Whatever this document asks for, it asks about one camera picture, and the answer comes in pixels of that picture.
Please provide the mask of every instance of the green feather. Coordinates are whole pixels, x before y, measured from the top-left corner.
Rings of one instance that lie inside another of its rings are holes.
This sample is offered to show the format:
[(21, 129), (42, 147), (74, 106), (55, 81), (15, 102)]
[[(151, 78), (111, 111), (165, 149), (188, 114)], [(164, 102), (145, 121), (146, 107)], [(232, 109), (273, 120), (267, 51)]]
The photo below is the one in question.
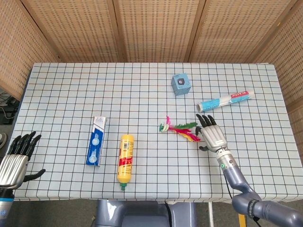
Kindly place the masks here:
[(188, 123), (188, 124), (178, 124), (175, 126), (175, 129), (190, 129), (192, 127), (195, 127), (197, 126), (198, 123), (196, 122), (191, 122), (191, 123)]

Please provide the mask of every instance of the red label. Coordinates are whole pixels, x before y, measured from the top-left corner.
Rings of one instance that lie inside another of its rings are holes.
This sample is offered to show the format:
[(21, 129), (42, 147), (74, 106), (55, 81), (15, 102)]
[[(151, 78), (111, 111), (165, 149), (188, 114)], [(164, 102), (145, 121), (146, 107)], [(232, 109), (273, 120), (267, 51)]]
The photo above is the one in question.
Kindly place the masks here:
[(119, 160), (119, 166), (124, 166), (133, 163), (133, 157), (124, 157)]
[(236, 94), (232, 94), (231, 97), (232, 98), (237, 98), (237, 97), (241, 97), (241, 96), (245, 96), (245, 95), (249, 95), (248, 91), (242, 91)]

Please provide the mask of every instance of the toothpaste box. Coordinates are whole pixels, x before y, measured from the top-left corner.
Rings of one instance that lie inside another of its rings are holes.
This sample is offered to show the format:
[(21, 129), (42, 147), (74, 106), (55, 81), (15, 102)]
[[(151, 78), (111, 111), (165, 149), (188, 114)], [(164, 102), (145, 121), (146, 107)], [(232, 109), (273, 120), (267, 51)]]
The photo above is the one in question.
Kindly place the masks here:
[(86, 164), (99, 166), (101, 161), (101, 150), (104, 141), (104, 130), (106, 117), (94, 117), (93, 130), (90, 136), (89, 151), (87, 153)]

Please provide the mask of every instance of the small blue cube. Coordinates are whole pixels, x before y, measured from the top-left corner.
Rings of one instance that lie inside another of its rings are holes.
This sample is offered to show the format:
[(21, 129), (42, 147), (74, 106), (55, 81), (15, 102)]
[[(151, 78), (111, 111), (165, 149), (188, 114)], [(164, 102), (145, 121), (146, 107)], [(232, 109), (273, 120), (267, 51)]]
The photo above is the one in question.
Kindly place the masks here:
[(171, 85), (176, 96), (187, 94), (191, 88), (186, 73), (174, 75), (171, 80)]

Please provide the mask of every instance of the green bottle cap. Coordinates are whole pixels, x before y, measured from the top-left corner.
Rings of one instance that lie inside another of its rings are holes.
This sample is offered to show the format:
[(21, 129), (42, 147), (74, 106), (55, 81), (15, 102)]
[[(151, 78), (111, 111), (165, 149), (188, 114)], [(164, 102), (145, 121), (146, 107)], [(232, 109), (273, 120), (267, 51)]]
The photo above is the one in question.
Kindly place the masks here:
[(121, 190), (124, 191), (125, 187), (127, 186), (127, 183), (120, 183)]

